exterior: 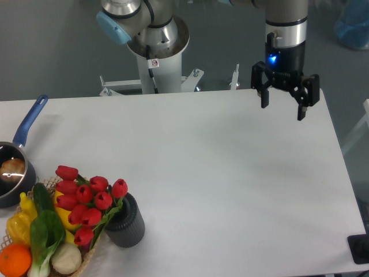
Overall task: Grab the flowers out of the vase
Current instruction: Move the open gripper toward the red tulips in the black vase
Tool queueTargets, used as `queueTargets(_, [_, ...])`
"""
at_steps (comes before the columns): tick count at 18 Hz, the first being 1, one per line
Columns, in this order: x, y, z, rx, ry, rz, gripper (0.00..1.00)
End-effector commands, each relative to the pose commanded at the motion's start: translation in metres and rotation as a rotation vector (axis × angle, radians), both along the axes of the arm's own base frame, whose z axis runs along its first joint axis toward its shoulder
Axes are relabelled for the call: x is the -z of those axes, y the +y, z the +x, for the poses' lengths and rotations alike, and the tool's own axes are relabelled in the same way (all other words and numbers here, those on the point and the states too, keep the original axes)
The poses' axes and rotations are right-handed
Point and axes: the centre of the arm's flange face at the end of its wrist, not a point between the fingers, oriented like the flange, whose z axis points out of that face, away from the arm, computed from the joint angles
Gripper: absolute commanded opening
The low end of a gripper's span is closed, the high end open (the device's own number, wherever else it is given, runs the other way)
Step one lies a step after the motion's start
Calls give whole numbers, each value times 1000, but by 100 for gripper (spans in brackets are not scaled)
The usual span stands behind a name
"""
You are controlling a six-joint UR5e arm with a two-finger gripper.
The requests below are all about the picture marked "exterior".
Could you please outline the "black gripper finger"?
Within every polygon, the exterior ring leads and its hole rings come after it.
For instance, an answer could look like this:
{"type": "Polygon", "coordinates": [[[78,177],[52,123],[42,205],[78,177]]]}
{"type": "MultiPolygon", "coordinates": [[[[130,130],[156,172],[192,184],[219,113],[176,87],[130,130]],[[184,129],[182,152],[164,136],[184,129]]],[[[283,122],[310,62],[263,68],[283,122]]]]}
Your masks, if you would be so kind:
{"type": "Polygon", "coordinates": [[[269,91],[271,86],[270,81],[263,83],[262,77],[265,72],[266,65],[264,62],[259,61],[253,65],[251,70],[251,88],[256,89],[259,97],[261,98],[261,108],[266,108],[269,105],[269,91]]]}
{"type": "Polygon", "coordinates": [[[298,103],[297,120],[302,121],[308,107],[314,106],[320,100],[320,77],[318,74],[301,76],[297,84],[292,86],[290,95],[298,103]]]}

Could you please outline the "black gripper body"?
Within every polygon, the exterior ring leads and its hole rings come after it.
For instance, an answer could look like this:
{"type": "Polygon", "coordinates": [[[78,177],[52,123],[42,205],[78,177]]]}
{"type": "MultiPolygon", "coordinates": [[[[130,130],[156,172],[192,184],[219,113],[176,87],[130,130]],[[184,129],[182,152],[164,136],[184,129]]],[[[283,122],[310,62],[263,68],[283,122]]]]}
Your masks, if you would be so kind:
{"type": "Polygon", "coordinates": [[[274,87],[283,91],[298,92],[303,75],[305,43],[287,48],[272,47],[265,43],[264,88],[274,87]]]}

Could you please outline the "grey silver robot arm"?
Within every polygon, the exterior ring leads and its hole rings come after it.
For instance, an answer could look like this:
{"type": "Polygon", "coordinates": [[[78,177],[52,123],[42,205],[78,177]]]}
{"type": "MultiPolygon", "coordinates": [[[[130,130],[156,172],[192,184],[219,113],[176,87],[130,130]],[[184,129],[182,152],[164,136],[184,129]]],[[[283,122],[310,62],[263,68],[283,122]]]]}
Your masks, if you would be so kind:
{"type": "MultiPolygon", "coordinates": [[[[251,87],[269,104],[270,87],[288,92],[298,104],[298,120],[319,101],[319,76],[303,74],[307,1],[251,1],[265,11],[265,59],[251,70],[251,87]]],[[[182,52],[189,43],[186,23],[172,1],[102,1],[97,23],[116,44],[136,56],[144,94],[190,92],[200,77],[182,78],[182,52]]]]}

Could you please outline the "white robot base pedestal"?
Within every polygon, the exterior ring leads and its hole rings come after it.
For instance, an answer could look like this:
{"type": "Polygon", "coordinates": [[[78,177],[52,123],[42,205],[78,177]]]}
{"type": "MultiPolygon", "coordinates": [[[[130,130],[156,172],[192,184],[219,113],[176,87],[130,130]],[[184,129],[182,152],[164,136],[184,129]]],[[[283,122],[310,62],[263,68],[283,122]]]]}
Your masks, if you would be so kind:
{"type": "Polygon", "coordinates": [[[186,23],[173,16],[166,25],[146,27],[135,36],[128,35],[117,21],[98,12],[97,22],[106,35],[117,44],[126,44],[135,55],[140,81],[108,82],[106,88],[140,87],[143,94],[196,92],[205,72],[193,69],[182,75],[182,53],[187,48],[190,33],[186,23]]]}

